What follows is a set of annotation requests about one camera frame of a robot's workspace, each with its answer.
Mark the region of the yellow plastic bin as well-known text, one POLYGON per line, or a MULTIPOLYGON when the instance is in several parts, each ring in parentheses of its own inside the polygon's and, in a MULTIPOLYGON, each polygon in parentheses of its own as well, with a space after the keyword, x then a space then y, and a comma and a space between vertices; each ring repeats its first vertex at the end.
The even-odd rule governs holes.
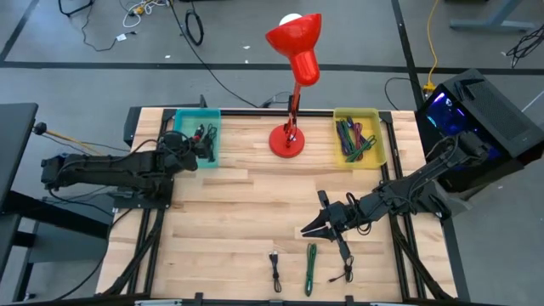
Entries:
POLYGON ((380 168, 387 160, 378 111, 336 108, 333 111, 335 161, 345 168, 380 168))

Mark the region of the red desk lamp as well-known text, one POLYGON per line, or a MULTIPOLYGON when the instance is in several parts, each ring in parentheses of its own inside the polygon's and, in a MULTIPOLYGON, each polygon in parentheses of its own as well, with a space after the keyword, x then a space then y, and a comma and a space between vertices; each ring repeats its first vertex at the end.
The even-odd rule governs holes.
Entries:
POLYGON ((294 76, 294 89, 288 100, 288 120, 275 127, 269 135, 271 151, 282 158, 293 158, 303 151, 305 137, 298 127, 301 90, 315 85, 320 79, 320 67, 315 55, 322 27, 322 15, 288 14, 280 24, 268 31, 269 45, 286 57, 294 76))

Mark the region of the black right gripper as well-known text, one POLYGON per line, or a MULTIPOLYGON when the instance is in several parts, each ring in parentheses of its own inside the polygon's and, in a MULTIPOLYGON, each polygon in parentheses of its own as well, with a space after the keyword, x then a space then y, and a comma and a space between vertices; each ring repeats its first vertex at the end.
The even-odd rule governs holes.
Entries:
POLYGON ((331 204, 324 190, 318 192, 318 197, 323 208, 313 221, 301 229, 302 236, 335 241, 342 259, 349 260, 351 252, 343 239, 343 232, 350 229, 349 223, 354 220, 353 216, 349 216, 350 208, 340 201, 331 204))

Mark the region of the black computer tower blue glow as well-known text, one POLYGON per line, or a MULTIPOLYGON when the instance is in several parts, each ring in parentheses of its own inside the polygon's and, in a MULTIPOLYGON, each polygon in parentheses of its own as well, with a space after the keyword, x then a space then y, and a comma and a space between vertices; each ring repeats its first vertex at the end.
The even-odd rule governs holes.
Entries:
POLYGON ((544 155, 544 130, 476 69, 439 84, 416 111, 416 121, 428 160, 436 143, 460 132, 475 133, 490 145, 482 164, 455 167, 439 177, 449 192, 490 184, 544 155))

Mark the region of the black side table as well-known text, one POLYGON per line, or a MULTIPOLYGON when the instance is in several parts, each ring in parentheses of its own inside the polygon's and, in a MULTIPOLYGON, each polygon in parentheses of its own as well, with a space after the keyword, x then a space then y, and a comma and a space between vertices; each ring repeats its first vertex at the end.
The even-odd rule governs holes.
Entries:
POLYGON ((15 303, 36 296, 28 290, 36 264, 98 258, 113 218, 85 202, 65 208, 12 190, 37 110, 36 103, 0 104, 0 282, 12 249, 25 248, 15 303))

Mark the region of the teal plastic bin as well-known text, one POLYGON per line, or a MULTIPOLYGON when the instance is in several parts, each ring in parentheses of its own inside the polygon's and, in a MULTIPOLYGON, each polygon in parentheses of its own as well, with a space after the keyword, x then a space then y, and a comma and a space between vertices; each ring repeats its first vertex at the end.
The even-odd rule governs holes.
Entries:
POLYGON ((199 139, 209 137, 213 141, 215 162, 197 158, 199 168, 218 167, 221 122, 221 111, 219 109, 180 108, 176 110, 173 126, 175 131, 184 133, 186 136, 195 136, 197 134, 199 139))

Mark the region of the wooden stick with black knob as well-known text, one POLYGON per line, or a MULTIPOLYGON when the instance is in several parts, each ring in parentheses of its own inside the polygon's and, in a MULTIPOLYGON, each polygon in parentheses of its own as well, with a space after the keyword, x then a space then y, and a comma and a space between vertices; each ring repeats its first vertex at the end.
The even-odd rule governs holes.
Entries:
POLYGON ((82 141, 79 141, 79 140, 77 140, 77 139, 74 139, 74 138, 71 138, 71 137, 62 135, 62 134, 60 134, 60 133, 56 133, 56 132, 53 132, 53 131, 48 130, 47 124, 44 123, 44 122, 36 123, 36 124, 34 125, 34 127, 33 127, 33 132, 34 132, 36 135, 45 135, 45 134, 47 134, 48 136, 52 136, 52 137, 57 138, 57 139, 66 140, 66 141, 68 141, 68 142, 70 142, 70 143, 79 145, 79 146, 81 146, 82 148, 87 149, 88 151, 92 152, 92 153, 95 154, 95 155, 102 156, 102 153, 100 153, 100 152, 98 152, 97 150, 93 149, 93 148, 92 148, 91 146, 89 146, 88 144, 84 144, 82 141))

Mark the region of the grey desk leg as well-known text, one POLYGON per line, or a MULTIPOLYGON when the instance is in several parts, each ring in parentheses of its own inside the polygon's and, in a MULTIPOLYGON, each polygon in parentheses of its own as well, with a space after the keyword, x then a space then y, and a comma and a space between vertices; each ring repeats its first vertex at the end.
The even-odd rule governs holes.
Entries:
POLYGON ((521 32, 533 30, 536 28, 534 23, 507 19, 507 17, 522 3, 522 1, 523 0, 503 0, 499 9, 487 19, 452 19, 450 20, 450 28, 454 30, 521 32))

